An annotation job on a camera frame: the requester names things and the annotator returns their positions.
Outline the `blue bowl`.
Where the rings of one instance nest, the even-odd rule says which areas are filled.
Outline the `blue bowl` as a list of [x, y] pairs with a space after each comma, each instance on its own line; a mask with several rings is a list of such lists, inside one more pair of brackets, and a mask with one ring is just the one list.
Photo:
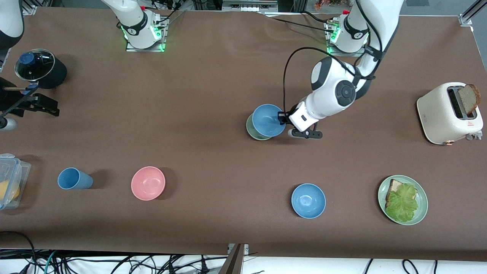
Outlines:
[[265, 137], [276, 137], [286, 128], [285, 124], [280, 123], [280, 107], [273, 104], [263, 104], [253, 112], [252, 123], [254, 129]]
[[291, 206], [294, 212], [308, 220], [322, 215], [326, 208], [326, 202], [324, 191], [311, 183], [297, 186], [291, 194]]

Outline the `green bowl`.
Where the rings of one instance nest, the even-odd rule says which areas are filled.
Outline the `green bowl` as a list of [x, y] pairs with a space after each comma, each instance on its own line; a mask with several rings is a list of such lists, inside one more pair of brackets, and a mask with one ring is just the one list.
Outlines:
[[247, 121], [246, 121], [246, 130], [248, 132], [248, 134], [255, 140], [258, 140], [258, 141], [265, 141], [265, 140], [268, 140], [268, 139], [271, 139], [271, 137], [267, 137], [267, 136], [264, 136], [264, 135], [261, 135], [255, 128], [254, 128], [254, 125], [253, 125], [253, 114], [251, 114], [248, 118], [247, 118]]

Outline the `glass lid with blue knob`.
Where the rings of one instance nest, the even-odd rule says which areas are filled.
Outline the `glass lid with blue knob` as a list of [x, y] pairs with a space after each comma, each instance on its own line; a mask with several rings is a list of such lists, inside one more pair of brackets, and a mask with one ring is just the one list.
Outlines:
[[15, 66], [16, 75], [27, 81], [39, 80], [46, 76], [55, 63], [51, 52], [44, 49], [34, 49], [22, 53]]

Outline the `clear plastic container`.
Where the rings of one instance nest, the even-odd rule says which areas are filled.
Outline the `clear plastic container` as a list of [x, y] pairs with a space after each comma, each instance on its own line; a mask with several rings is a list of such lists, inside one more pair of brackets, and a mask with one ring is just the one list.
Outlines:
[[19, 201], [9, 203], [0, 202], [0, 210], [16, 209], [19, 206], [30, 170], [31, 164], [16, 158], [14, 155], [0, 155], [0, 182], [9, 180], [10, 183], [18, 182], [20, 184]]

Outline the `blue cup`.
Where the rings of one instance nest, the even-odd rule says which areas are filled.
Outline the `blue cup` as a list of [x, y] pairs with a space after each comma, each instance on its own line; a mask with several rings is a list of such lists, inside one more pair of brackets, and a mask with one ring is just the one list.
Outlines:
[[93, 178], [77, 168], [64, 169], [57, 178], [57, 183], [64, 190], [89, 189], [93, 185]]

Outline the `brown table mat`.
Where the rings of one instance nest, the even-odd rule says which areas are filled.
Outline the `brown table mat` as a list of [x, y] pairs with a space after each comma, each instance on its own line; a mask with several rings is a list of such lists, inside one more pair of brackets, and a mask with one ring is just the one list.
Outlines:
[[[487, 114], [487, 72], [456, 17], [402, 16], [367, 94], [323, 119], [319, 140], [287, 134], [258, 142], [245, 128], [261, 104], [282, 105], [294, 50], [321, 47], [318, 31], [249, 12], [185, 12], [164, 53], [129, 53], [108, 9], [40, 8], [2, 76], [23, 86], [14, 61], [52, 51], [68, 76], [54, 90], [60, 115], [27, 112], [0, 132], [0, 154], [31, 163], [0, 232], [39, 249], [225, 254], [247, 243], [259, 256], [487, 261], [487, 132], [437, 146], [423, 136], [416, 101], [442, 83], [472, 83]], [[153, 166], [162, 194], [136, 198], [132, 177]], [[59, 174], [89, 174], [64, 190]], [[405, 175], [428, 198], [416, 225], [390, 220], [377, 200], [383, 180]], [[308, 220], [291, 206], [304, 183], [326, 196]]]

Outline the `light bread slice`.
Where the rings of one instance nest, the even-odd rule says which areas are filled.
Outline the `light bread slice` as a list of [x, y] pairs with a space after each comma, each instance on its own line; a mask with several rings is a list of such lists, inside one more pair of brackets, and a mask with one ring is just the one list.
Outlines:
[[397, 179], [391, 179], [390, 187], [386, 194], [386, 207], [391, 206], [396, 200], [404, 201], [410, 199], [415, 201], [418, 190], [414, 184], [403, 183]]

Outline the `orange green background object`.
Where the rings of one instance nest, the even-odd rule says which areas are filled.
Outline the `orange green background object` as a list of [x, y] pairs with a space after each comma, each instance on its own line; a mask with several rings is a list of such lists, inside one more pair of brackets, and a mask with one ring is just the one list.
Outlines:
[[314, 0], [313, 8], [316, 11], [348, 10], [355, 0]]

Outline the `green lettuce leaf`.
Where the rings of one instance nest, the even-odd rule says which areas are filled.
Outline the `green lettuce leaf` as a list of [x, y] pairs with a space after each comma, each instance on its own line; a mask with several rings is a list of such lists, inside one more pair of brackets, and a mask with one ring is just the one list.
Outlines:
[[416, 200], [396, 200], [395, 203], [393, 203], [391, 206], [385, 207], [385, 212], [395, 221], [408, 222], [414, 218], [417, 208], [418, 204]]

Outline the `cream white toaster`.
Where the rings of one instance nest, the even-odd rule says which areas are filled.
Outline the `cream white toaster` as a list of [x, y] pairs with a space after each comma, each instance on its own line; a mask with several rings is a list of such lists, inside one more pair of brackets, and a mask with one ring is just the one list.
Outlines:
[[461, 139], [482, 139], [480, 109], [466, 114], [458, 90], [466, 83], [444, 83], [416, 101], [426, 139], [436, 145], [452, 145]]

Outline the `green plate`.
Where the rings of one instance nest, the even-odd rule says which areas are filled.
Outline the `green plate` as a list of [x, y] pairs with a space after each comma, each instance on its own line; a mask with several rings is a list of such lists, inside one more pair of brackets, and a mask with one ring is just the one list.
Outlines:
[[[418, 190], [417, 196], [416, 196], [418, 208], [415, 211], [414, 218], [411, 221], [408, 221], [408, 222], [395, 221], [391, 217], [389, 217], [385, 212], [386, 194], [388, 192], [388, 188], [390, 187], [391, 179], [397, 179], [403, 183], [414, 184], [415, 188]], [[379, 208], [381, 208], [384, 215], [386, 215], [386, 217], [388, 217], [393, 222], [400, 224], [400, 225], [406, 225], [406, 226], [416, 225], [424, 219], [424, 217], [426, 216], [427, 211], [428, 211], [428, 198], [427, 198], [427, 195], [426, 195], [424, 189], [416, 180], [414, 180], [408, 176], [405, 176], [405, 175], [392, 175], [392, 176], [385, 178], [383, 180], [383, 182], [381, 182], [381, 184], [379, 185], [379, 188], [377, 190], [377, 200], [379, 203]]]

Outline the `metal table leg profile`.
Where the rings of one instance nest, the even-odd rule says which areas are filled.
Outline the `metal table leg profile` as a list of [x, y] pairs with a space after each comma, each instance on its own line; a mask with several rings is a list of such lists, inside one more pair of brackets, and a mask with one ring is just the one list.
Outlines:
[[249, 255], [248, 244], [229, 244], [228, 256], [218, 274], [241, 274], [246, 255]]

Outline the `dark brown bread slice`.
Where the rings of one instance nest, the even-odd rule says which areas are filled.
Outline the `dark brown bread slice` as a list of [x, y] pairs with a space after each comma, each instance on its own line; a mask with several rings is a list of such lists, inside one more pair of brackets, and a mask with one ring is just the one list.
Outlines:
[[476, 85], [467, 84], [458, 90], [458, 96], [466, 114], [471, 114], [481, 102], [480, 90]]

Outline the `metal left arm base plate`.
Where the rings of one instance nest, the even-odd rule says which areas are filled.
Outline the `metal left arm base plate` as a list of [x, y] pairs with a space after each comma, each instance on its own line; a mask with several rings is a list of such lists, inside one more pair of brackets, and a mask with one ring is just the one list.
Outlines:
[[327, 20], [323, 25], [325, 30], [331, 30], [325, 35], [329, 54], [339, 57], [359, 57], [364, 53], [363, 47], [368, 41], [368, 33], [360, 33], [360, 39], [354, 39], [342, 27], [338, 17]]

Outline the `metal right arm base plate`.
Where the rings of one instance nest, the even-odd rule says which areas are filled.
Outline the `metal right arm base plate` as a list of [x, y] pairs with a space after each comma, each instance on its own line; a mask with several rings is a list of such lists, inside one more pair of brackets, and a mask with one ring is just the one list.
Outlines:
[[162, 22], [158, 22], [159, 20], [155, 20], [156, 22], [153, 26], [151, 26], [152, 35], [155, 36], [155, 41], [153, 45], [148, 48], [136, 48], [129, 42], [129, 38], [127, 33], [123, 30], [124, 38], [126, 40], [126, 52], [150, 52], [150, 53], [162, 53], [165, 52], [166, 43], [167, 43], [167, 35], [169, 30], [169, 23], [170, 19], [161, 20]]

